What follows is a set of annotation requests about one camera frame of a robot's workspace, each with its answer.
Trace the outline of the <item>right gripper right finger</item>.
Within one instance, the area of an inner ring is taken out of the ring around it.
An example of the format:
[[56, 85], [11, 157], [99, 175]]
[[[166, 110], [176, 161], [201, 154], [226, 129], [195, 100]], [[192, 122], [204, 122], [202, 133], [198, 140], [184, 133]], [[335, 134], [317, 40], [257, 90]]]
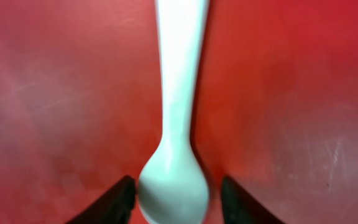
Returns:
[[221, 205], [225, 224], [284, 224], [228, 175], [221, 184]]

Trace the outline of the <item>white plastic spoon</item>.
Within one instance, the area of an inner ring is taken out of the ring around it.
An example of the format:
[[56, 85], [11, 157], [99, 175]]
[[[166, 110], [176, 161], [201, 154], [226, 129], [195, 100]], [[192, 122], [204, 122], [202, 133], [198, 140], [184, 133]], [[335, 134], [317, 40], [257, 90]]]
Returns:
[[196, 77], [208, 0], [156, 0], [162, 137], [139, 176], [148, 223], [199, 224], [209, 203], [206, 177], [190, 144]]

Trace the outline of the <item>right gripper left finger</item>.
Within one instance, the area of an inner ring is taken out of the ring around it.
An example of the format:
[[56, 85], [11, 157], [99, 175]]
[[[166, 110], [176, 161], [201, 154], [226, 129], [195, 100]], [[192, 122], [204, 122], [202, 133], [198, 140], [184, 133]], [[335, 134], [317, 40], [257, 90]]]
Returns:
[[67, 224], [128, 224], [135, 207], [135, 180], [125, 175]]

